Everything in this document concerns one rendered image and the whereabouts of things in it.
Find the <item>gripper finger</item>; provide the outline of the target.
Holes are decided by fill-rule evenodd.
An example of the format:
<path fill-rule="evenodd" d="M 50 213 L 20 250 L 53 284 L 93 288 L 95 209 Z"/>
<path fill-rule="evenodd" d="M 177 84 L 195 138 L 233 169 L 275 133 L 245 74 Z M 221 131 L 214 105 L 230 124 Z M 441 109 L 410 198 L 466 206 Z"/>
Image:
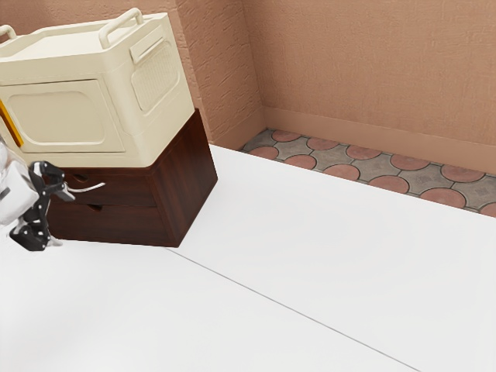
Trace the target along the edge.
<path fill-rule="evenodd" d="M 64 172 L 47 161 L 31 163 L 31 181 L 40 200 L 49 200 L 56 195 L 65 202 L 73 202 L 75 197 L 67 190 Z"/>
<path fill-rule="evenodd" d="M 9 232 L 9 237 L 31 252 L 44 251 L 48 246 L 62 246 L 63 243 L 51 236 L 44 221 L 26 222 L 18 220 L 17 226 Z"/>

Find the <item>dark wooden drawer cabinet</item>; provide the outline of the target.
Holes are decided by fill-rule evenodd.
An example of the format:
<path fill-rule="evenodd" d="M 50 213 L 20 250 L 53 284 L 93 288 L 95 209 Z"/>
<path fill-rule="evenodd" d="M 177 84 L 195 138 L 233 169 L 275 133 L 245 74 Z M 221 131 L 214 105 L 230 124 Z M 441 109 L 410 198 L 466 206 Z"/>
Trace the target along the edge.
<path fill-rule="evenodd" d="M 64 168 L 74 201 L 53 198 L 47 220 L 60 239 L 177 247 L 218 177 L 195 111 L 149 167 Z"/>

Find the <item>cream box with lid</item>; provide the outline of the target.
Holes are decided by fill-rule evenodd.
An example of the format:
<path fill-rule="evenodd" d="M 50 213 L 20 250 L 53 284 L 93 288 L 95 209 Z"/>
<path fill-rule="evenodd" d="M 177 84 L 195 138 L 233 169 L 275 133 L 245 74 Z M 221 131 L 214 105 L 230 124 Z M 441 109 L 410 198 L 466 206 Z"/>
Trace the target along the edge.
<path fill-rule="evenodd" d="M 194 113 L 165 12 L 0 36 L 0 137 L 27 162 L 147 167 Z"/>

